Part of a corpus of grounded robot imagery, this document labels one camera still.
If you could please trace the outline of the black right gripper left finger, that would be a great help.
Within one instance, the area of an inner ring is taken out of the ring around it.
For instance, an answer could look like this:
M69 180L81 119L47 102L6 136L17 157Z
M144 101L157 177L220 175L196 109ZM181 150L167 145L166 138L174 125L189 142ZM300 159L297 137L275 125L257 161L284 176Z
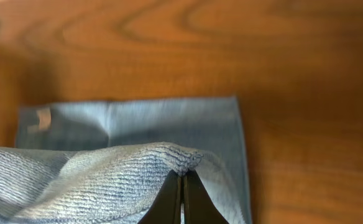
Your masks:
M182 180L171 170L153 204L138 224L180 224Z

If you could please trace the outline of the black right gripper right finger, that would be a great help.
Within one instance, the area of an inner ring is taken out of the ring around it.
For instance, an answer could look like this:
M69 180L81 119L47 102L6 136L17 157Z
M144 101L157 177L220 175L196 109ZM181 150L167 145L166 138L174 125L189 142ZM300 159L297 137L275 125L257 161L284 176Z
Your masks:
M198 173L188 171L183 177L185 224L228 224L212 203Z

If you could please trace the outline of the blue microfiber cloth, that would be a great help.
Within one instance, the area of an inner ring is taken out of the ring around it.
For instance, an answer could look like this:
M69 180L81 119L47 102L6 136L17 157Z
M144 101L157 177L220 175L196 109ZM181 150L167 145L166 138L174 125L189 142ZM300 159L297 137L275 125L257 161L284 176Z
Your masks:
M26 107L0 147L0 223L137 223L191 170L227 222L252 221L234 97Z

